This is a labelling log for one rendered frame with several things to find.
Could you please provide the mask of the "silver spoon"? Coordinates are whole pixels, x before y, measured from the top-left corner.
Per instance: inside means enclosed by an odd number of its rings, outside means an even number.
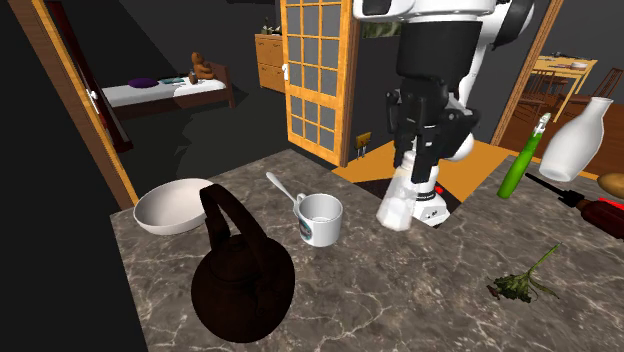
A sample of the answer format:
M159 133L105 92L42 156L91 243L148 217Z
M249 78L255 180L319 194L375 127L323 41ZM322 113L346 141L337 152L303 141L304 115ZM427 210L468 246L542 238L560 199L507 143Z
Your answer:
M281 181L272 172L266 172L265 175L275 187L277 187L293 202L294 205L298 203L298 199L285 188Z

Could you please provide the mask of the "white vase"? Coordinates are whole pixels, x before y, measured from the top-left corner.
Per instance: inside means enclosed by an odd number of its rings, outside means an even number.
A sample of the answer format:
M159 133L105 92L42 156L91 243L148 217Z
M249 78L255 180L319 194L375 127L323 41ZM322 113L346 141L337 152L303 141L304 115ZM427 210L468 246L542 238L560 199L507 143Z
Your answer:
M545 149L540 174L559 182L576 178L600 149L603 117L612 103L609 98L592 97L577 117L564 124Z

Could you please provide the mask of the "bed with teddy bear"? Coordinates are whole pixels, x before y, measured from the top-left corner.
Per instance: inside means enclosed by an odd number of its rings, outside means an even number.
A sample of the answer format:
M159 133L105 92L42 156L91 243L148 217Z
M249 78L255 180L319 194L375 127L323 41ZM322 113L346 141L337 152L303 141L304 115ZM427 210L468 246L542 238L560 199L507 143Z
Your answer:
M134 79L126 85L103 88L103 94L119 120L128 120L177 109L227 101L236 106L227 66L191 54L192 70L186 76L153 80Z

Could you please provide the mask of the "green spray bottle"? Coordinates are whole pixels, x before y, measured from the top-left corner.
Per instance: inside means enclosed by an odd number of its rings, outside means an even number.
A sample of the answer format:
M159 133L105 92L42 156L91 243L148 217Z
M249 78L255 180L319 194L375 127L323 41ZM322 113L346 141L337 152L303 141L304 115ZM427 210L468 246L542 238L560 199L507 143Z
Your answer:
M537 149L537 146L542 138L542 135L550 118L551 113L547 112L542 115L538 120L538 124L535 126L532 133L530 134L522 151L513 161L511 167L505 175L497 191L497 196L499 198L508 199L516 189L520 179L523 177L529 163L533 158L533 155Z

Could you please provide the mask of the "dark red door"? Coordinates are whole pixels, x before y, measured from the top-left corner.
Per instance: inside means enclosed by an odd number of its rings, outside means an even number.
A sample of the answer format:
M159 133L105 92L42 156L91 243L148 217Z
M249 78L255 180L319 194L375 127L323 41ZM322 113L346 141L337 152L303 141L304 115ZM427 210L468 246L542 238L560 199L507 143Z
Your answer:
M131 150L133 148L133 144L121 127L121 124L115 117L106 96L97 84L92 71L86 62L78 40L73 33L73 29L68 21L62 3L60 1L46 1L45 4L55 21L56 27L59 29L64 38L65 44L70 52L70 56L72 57L77 71L80 74L81 80L86 88L87 96L95 108L115 151L123 153Z

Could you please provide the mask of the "white printed mug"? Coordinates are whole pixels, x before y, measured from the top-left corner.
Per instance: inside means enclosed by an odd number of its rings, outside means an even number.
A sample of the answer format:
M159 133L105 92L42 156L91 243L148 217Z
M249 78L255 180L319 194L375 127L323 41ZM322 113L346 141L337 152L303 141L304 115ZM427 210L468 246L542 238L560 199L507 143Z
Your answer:
M327 247L339 239L343 205L336 197L299 193L293 212L298 218L300 236L308 245Z

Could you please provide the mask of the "wooden chest of drawers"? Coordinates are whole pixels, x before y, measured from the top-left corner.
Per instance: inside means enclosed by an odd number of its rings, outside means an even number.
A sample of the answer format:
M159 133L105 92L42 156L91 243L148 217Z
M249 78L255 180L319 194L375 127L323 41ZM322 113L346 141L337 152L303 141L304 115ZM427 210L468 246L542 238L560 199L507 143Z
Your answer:
M265 18L260 33L255 35L255 48L260 86L283 93L285 82L281 29L270 26L268 18Z

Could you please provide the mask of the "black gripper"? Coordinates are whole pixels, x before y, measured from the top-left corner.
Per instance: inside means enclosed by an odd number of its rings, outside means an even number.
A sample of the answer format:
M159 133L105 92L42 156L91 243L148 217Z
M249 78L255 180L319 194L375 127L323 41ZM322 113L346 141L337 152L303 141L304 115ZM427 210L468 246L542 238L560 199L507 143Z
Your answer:
M396 72L398 89L386 93L388 132L395 155L412 149L416 136L413 183L429 181L440 159L453 157L480 119L455 97L468 75L482 23L438 21L401 26Z

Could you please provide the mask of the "white bowl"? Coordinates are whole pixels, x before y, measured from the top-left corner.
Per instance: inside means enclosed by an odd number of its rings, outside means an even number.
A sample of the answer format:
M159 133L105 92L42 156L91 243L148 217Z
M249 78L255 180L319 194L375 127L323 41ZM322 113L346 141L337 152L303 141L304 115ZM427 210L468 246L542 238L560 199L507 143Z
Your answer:
M211 181L200 178L160 185L139 199L133 217L155 235L176 235L197 228L206 218L199 192L210 185Z

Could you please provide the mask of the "dark brown kettle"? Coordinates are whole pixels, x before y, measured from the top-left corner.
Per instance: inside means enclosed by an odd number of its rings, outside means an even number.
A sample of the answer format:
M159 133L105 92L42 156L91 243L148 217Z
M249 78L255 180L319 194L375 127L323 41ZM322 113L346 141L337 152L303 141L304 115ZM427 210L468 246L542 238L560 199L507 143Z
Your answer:
M192 279L193 308L221 339L260 340L280 325L291 306L291 256L223 186L204 187L199 195L211 249Z

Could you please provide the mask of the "translucent white shaker bottle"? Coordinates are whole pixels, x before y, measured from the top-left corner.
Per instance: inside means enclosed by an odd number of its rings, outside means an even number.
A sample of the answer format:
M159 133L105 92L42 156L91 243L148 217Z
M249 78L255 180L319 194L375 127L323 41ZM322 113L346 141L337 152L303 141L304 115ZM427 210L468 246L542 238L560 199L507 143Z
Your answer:
M415 156L413 150L404 153L376 214L384 227L394 231L406 231L411 226L419 192L419 186L411 180Z

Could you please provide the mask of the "yellow dining table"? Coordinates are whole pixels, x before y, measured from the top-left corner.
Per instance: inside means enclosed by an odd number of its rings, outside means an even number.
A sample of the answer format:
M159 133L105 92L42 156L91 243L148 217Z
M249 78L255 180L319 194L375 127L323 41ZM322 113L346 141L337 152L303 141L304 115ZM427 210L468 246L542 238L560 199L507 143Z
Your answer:
M578 94L593 66L594 59L579 59L568 57L539 56L532 72L540 70L554 71L556 76L570 79L571 94Z

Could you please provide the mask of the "wooden glass pane door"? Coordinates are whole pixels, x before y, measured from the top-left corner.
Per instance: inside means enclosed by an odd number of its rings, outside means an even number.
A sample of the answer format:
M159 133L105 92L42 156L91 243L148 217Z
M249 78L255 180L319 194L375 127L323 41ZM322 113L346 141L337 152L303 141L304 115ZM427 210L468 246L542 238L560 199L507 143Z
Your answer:
M353 0L280 0L288 140L348 164L359 25Z

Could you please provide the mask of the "brown wooden chair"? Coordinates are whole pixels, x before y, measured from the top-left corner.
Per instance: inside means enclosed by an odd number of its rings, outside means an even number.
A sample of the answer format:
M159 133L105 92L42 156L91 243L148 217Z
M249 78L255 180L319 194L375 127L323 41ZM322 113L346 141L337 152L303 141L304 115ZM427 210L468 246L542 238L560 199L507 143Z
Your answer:
M558 96L568 84L565 77L557 76L553 70L536 70L531 74L518 105L524 113L537 115L552 96Z
M569 104L588 104L592 97L610 98L614 90L617 88L624 70L613 67L598 87L589 95L573 94L569 100Z

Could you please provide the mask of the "green herb sprig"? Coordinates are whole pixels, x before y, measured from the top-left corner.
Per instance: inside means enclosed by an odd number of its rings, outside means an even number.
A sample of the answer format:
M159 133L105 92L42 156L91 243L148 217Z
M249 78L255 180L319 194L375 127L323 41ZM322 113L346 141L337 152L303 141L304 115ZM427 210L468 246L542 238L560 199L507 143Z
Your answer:
M490 294L497 300L501 297L505 297L506 299L519 299L522 302L531 303L533 298L539 298L539 294L537 292L537 290L539 290L559 299L559 296L552 289L538 283L532 277L532 274L537 267L542 264L545 259L548 258L560 245L561 243L557 243L553 246L526 272L520 275L509 274L507 276L494 279L491 285L487 285L487 289Z

